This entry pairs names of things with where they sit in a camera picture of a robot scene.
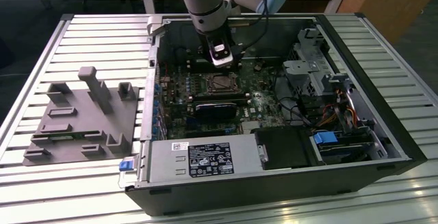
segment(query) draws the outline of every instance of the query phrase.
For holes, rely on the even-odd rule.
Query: blue tab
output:
[[[119,163],[119,171],[131,171],[134,170],[134,160],[128,160],[128,161],[122,161]]]
[[[334,132],[319,132],[314,135],[317,144],[321,143],[337,143],[338,138]]]

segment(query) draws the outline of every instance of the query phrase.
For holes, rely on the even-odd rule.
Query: aluminum extrusion table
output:
[[[76,71],[95,66],[112,87],[122,81],[143,88],[151,43],[150,15],[76,15],[55,30],[30,79],[0,128],[0,222],[74,223],[420,223],[438,216],[438,98],[366,18],[327,16],[429,161],[358,192],[257,206],[150,217],[119,187],[120,160],[24,167],[50,102],[50,83],[84,88]],[[134,148],[140,149],[144,89],[140,90]]]

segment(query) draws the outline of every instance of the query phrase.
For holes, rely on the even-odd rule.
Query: gray metal panel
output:
[[[75,16],[75,18],[110,17],[147,17],[147,15]],[[358,20],[351,14],[334,15],[333,17],[341,24],[345,24],[345,21],[354,22]],[[361,26],[341,26],[335,29],[338,32],[371,33],[363,23],[354,23],[354,25]],[[98,27],[88,27],[88,29],[102,31]],[[124,36],[112,35],[115,33],[111,32],[107,35],[99,35],[99,37]],[[357,53],[363,54],[359,60],[373,59],[375,56],[371,56],[371,54],[382,53],[385,59],[381,60],[388,60],[388,55],[393,56],[382,46],[354,46],[350,47],[350,50],[355,55]],[[82,62],[86,61],[110,63],[114,60],[123,60],[127,63],[130,60],[147,59],[147,57],[148,50],[119,53],[75,52],[72,54],[56,54],[51,59],[51,63],[75,62],[79,66],[84,66],[87,63]],[[393,58],[393,60],[397,63],[401,61],[397,58]],[[67,71],[68,69],[64,69],[54,73],[56,75],[50,75],[51,78],[47,78],[46,82],[50,83],[64,79],[63,75],[68,73]],[[140,69],[108,70],[107,72],[108,74],[103,77],[107,79],[108,87],[120,82],[120,80],[135,82],[135,86],[144,86],[144,76],[140,76],[144,71]],[[366,72],[373,76],[373,81],[379,78],[390,80],[392,78],[409,77],[417,88],[422,88],[413,74],[402,67],[402,64],[401,68],[393,72],[388,70],[366,70]],[[4,141],[4,144],[8,144],[10,147],[0,159],[0,165],[3,166],[0,168],[2,223],[75,221],[75,223],[86,224],[132,222],[179,224],[199,222],[219,224],[239,221],[239,223],[334,222],[350,224],[351,220],[354,220],[354,223],[366,224],[392,222],[425,223],[436,221],[438,216],[438,129],[426,130],[438,122],[434,117],[404,120],[405,125],[409,126],[406,128],[412,129],[410,134],[413,138],[429,157],[429,162],[402,175],[384,178],[355,193],[194,213],[185,215],[183,219],[178,217],[154,219],[144,214],[118,186],[118,160],[35,167],[20,165],[24,153],[23,147],[30,143],[30,134],[34,133],[35,126],[39,124],[39,114],[42,114],[39,109],[44,112],[48,103],[44,95],[48,83],[40,83],[32,89],[36,94],[32,95],[31,93],[27,97],[31,107],[28,105],[22,107],[23,113],[27,110],[28,117],[18,119],[19,127],[14,129],[15,135],[12,138],[8,138],[8,141]],[[75,79],[68,81],[68,86],[71,89],[84,88]],[[424,92],[420,96],[406,96],[401,93],[397,97],[386,97],[386,101],[400,115],[409,115],[409,110],[405,108],[422,108],[425,105],[436,105],[436,100],[429,98],[428,92]],[[140,124],[142,113],[136,114],[136,118],[136,124]],[[140,128],[136,127],[134,139],[139,139],[139,137]],[[140,143],[136,141],[134,146],[139,147]]]

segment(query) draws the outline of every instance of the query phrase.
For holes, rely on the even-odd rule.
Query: sticker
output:
[[[187,150],[189,142],[173,143],[173,151],[185,151]]]
[[[189,146],[189,174],[193,178],[234,174],[230,143]]]

